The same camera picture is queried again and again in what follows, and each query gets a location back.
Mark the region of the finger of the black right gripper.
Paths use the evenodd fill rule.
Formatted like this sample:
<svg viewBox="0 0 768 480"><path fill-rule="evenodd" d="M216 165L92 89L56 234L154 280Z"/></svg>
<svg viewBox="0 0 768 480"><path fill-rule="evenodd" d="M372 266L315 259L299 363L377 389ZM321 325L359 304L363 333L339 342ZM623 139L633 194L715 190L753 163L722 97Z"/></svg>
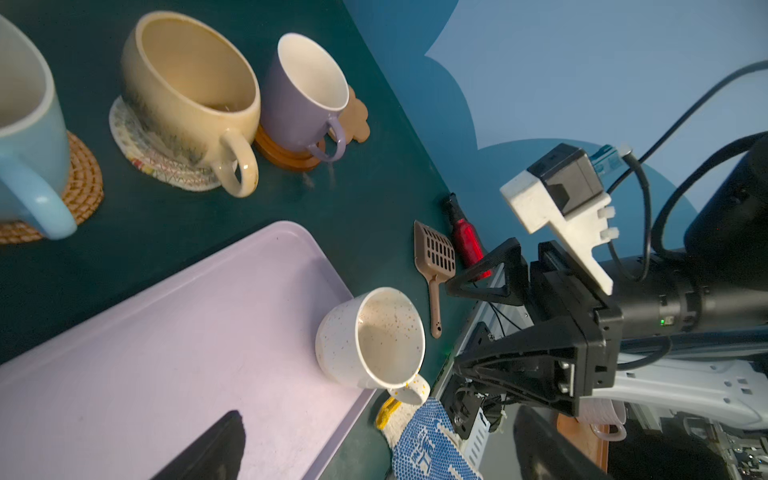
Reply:
<svg viewBox="0 0 768 480"><path fill-rule="evenodd" d="M509 238L483 259L445 283L449 296L511 306L529 301L529 270L516 238Z"/></svg>
<svg viewBox="0 0 768 480"><path fill-rule="evenodd" d="M575 416L575 364L579 330L558 317L499 340L470 347L454 360L453 372L509 400Z"/></svg>

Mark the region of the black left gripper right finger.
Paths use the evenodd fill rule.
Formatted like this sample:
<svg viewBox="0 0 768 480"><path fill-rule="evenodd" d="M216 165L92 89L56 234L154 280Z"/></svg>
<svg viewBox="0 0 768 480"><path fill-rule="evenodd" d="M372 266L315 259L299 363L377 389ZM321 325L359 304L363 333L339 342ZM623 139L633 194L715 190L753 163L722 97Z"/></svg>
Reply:
<svg viewBox="0 0 768 480"><path fill-rule="evenodd" d="M529 406L518 409L513 436L520 475L524 480L611 479Z"/></svg>

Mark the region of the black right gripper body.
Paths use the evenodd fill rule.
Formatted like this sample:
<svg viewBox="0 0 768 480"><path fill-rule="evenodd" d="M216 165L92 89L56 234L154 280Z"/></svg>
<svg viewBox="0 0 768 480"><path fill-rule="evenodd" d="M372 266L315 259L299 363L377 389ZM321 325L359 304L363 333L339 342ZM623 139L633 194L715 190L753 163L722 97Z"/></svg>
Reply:
<svg viewBox="0 0 768 480"><path fill-rule="evenodd" d="M702 318L702 291L683 271L654 262L650 279L606 294L556 242L538 247L530 270L540 319L531 402L574 416L579 401L613 386L619 371L669 354L673 336Z"/></svg>

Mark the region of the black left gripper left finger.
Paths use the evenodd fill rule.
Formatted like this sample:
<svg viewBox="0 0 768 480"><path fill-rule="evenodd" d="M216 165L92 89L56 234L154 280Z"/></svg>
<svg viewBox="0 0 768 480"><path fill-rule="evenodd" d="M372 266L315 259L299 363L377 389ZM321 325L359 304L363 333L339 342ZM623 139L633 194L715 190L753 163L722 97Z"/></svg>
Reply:
<svg viewBox="0 0 768 480"><path fill-rule="evenodd" d="M237 479L245 451L242 415L231 410L158 472L161 479Z"/></svg>

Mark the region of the white mug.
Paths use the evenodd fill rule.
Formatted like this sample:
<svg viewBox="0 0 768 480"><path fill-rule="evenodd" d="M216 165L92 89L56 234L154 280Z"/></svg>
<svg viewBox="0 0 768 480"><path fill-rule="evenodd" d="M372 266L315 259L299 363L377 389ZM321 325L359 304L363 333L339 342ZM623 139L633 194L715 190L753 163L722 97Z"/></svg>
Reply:
<svg viewBox="0 0 768 480"><path fill-rule="evenodd" d="M421 317L411 300L381 287L333 308L320 323L315 354L333 381L381 389L395 400L423 405L430 395L420 375L426 350Z"/></svg>

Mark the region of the brown wooden coaster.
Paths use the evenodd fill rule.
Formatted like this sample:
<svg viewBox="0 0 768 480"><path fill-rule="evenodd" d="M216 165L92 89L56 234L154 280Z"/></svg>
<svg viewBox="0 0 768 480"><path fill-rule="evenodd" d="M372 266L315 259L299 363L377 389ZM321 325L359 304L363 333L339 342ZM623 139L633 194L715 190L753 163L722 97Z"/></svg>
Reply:
<svg viewBox="0 0 768 480"><path fill-rule="evenodd" d="M255 136L257 151L273 165L294 172L308 172L315 169L321 160L308 151L294 152L282 148L275 143L259 126Z"/></svg>

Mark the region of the lilac mug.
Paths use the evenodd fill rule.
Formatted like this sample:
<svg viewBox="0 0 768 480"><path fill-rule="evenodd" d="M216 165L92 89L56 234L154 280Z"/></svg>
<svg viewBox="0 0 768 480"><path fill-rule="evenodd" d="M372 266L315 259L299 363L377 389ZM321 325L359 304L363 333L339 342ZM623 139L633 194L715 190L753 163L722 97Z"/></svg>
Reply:
<svg viewBox="0 0 768 480"><path fill-rule="evenodd" d="M309 37L286 33L262 86L260 126L283 149L332 163L346 151L340 114L349 98L333 57Z"/></svg>

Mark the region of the round woven rattan coaster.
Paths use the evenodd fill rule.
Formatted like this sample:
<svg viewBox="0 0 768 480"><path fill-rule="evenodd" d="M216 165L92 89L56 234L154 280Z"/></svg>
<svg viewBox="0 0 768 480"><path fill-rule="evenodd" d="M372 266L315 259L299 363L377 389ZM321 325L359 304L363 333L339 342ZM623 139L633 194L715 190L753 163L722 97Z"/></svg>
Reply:
<svg viewBox="0 0 768 480"><path fill-rule="evenodd" d="M104 183L97 159L72 132L67 132L70 147L70 171L63 201L75 223L91 217L104 198ZM42 240L43 235L24 221L1 224L1 244L23 244Z"/></svg>

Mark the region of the yellow mug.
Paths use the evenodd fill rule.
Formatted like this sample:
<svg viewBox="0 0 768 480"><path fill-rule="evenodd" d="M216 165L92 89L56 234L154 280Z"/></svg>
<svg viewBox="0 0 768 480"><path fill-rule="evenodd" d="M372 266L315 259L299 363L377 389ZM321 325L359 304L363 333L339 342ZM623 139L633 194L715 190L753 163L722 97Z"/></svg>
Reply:
<svg viewBox="0 0 768 480"><path fill-rule="evenodd" d="M234 197L254 192L260 88L228 39L190 16L150 12L126 40L121 69L123 101L154 147L211 171Z"/></svg>

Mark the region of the light blue mug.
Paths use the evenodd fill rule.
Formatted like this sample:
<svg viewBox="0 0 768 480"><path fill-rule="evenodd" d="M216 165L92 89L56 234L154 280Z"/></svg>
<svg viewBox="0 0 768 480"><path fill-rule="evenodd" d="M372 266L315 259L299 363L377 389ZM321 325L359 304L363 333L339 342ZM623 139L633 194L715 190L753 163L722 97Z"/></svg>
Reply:
<svg viewBox="0 0 768 480"><path fill-rule="evenodd" d="M22 220L59 240L77 230L62 200L70 170L67 129L52 71L33 42L1 19L1 220Z"/></svg>

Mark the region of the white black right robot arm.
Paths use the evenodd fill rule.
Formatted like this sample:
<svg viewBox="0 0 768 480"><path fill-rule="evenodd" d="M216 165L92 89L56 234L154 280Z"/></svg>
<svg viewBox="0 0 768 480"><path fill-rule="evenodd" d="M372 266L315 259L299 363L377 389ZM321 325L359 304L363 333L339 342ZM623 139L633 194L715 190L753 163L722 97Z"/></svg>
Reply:
<svg viewBox="0 0 768 480"><path fill-rule="evenodd" d="M614 209L586 153L561 144L502 187L529 232L551 228L527 262L509 239L448 281L446 290L522 306L530 327L468 346L452 365L472 392L577 416L610 399L682 411L743 429L767 426L767 372L750 364L742 331L767 325L767 137L711 155L737 166L691 222L681 250L663 245L677 189L645 221L640 257L600 262L617 232Z"/></svg>

